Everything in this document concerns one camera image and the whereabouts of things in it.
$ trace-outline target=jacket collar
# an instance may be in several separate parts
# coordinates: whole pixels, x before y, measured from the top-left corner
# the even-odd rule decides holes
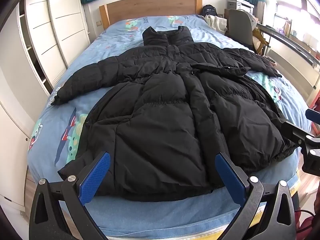
[[[143,34],[143,45],[182,45],[193,42],[190,30],[185,26],[179,26],[177,30],[156,32],[151,26]]]

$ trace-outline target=white cloth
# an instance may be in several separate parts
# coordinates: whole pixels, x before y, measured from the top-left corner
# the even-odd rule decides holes
[[[213,15],[206,15],[204,20],[211,28],[213,28],[218,33],[221,33],[224,35],[224,33],[226,32],[227,19],[220,18],[218,16],[213,16]]]
[[[252,43],[254,45],[254,48],[257,50],[261,44],[261,41],[258,40],[255,36],[252,37]]]

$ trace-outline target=jacket sleeve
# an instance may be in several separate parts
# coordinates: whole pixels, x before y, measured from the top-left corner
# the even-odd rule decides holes
[[[62,105],[77,96],[117,83],[117,57],[109,57],[76,71],[57,92],[51,105]]]
[[[223,50],[241,65],[250,67],[250,70],[262,72],[269,77],[282,77],[267,59],[251,51],[229,48]]]

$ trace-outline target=blue gripper pad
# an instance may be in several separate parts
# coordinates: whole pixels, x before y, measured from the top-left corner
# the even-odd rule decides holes
[[[82,205],[89,203],[97,192],[103,178],[110,167],[110,154],[104,153],[97,164],[93,167],[79,188],[79,199]]]
[[[243,207],[246,202],[246,188],[242,181],[221,154],[216,155],[215,166],[233,202]]]
[[[306,110],[306,118],[312,122],[320,124],[320,113],[315,110],[307,109]]]

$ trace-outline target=metal bolt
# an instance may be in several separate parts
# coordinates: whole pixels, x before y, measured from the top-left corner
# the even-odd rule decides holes
[[[284,180],[281,180],[281,181],[280,181],[280,185],[281,185],[282,187],[286,187],[286,186],[287,186],[287,183],[286,183]]]
[[[253,182],[253,183],[257,183],[259,180],[256,176],[251,176],[250,177],[250,181]]]
[[[40,185],[43,185],[44,183],[45,183],[45,179],[39,180],[39,184],[40,184]]]
[[[73,182],[76,180],[76,176],[75,175],[71,175],[68,177],[68,181]]]

